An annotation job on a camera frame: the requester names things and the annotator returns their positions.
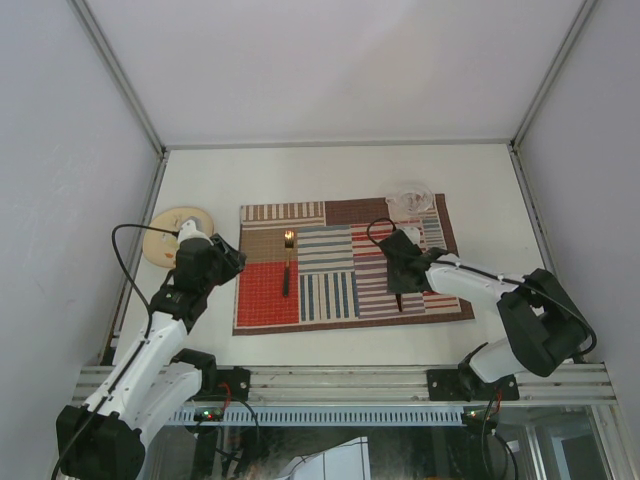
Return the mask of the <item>clear glass cup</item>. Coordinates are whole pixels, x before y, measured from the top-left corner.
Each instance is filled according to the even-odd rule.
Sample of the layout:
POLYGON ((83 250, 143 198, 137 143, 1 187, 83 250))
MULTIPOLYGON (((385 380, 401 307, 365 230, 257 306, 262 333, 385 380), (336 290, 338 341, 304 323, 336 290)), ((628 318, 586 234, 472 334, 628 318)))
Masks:
POLYGON ((402 181, 389 186, 385 200, 392 219, 406 220, 425 215, 435 195, 424 182, 402 181))

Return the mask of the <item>patchwork striped placemat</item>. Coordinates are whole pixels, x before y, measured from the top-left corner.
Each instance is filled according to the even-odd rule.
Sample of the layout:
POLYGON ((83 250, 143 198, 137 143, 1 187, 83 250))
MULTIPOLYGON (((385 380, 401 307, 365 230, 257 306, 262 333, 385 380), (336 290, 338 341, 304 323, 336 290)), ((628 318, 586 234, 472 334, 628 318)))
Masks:
POLYGON ((391 218, 385 198, 244 205, 239 246, 247 256, 234 308, 236 336, 471 320, 465 300, 436 293, 402 295, 400 313, 387 287, 386 259, 374 244, 391 227, 421 231, 422 250, 456 252, 446 197, 425 215, 391 218), (290 291, 282 295, 284 232, 295 232, 290 291))

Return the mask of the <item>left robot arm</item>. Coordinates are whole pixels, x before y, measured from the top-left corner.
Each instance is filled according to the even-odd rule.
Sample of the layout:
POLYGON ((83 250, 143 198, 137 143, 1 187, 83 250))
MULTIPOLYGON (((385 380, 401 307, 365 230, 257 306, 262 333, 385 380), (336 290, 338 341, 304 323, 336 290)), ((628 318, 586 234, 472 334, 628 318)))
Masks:
POLYGON ((67 405, 58 415, 53 478, 137 478, 169 417, 191 397, 206 400, 217 392, 214 356, 183 343, 212 291, 239 275, 246 257, 193 221, 176 236, 175 266, 146 302, 148 320, 136 341, 81 406, 67 405))

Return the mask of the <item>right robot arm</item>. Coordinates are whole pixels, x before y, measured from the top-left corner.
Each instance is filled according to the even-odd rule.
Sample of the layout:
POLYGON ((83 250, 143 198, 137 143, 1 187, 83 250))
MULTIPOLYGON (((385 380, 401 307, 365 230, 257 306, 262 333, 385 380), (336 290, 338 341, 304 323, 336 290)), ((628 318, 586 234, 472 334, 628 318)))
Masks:
POLYGON ((521 276, 488 272, 441 248, 422 251, 401 229, 374 244, 386 258, 392 293, 447 295, 500 318, 503 337, 480 345, 457 366, 457 389, 469 400, 517 373, 546 378, 597 345, 593 328, 545 269, 521 276))

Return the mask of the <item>dark handled fork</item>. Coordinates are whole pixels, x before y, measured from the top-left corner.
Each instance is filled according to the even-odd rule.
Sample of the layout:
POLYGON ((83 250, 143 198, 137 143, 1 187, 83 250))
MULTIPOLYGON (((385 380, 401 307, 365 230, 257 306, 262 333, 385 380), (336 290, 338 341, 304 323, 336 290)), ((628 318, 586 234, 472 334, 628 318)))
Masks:
POLYGON ((284 232, 284 248, 286 253, 284 277, 283 277, 283 289, 282 295, 287 298, 290 291, 290 267, 291 258, 295 246, 295 232, 293 230, 286 230, 284 232))

